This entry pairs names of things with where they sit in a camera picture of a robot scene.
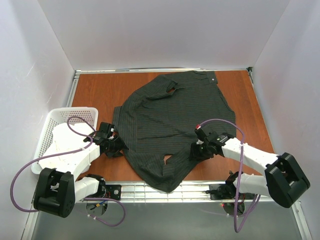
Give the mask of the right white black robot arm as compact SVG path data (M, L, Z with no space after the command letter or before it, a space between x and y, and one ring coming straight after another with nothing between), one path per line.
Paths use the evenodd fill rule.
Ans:
M213 130L195 130L197 142L191 144L190 160L204 161L220 155L246 165L259 174L241 170L231 173L225 183L210 194L220 199L232 199L236 194L271 197L278 205L289 208L311 186L310 181L292 154L269 153L241 143L234 136Z

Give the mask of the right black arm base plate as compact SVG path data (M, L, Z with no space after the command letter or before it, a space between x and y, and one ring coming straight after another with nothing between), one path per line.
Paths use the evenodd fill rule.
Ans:
M211 200L232 200L236 196L236 187L226 183L210 184L205 193L210 195Z

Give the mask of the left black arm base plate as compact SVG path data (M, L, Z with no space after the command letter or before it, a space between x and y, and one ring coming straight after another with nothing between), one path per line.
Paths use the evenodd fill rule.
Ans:
M102 187L102 197L117 201L121 200L122 186L120 184L106 184Z

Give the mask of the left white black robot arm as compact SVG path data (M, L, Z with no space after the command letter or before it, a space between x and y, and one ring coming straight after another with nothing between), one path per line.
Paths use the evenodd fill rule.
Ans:
M90 173L82 179L78 177L100 155L120 156L124 142L113 131L105 130L94 131L83 141L90 146L68 153L65 161L54 166L43 167L33 201L36 210L66 218L81 200L120 203L118 197L112 198L102 176Z

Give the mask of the dark pinstriped long sleeve shirt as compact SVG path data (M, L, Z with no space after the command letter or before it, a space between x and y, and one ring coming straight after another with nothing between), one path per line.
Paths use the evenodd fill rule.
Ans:
M151 187L169 193L197 165L189 160L205 123L218 134L237 134L236 115L218 87L214 71L161 74L135 90L113 111L113 124L125 142L124 156Z

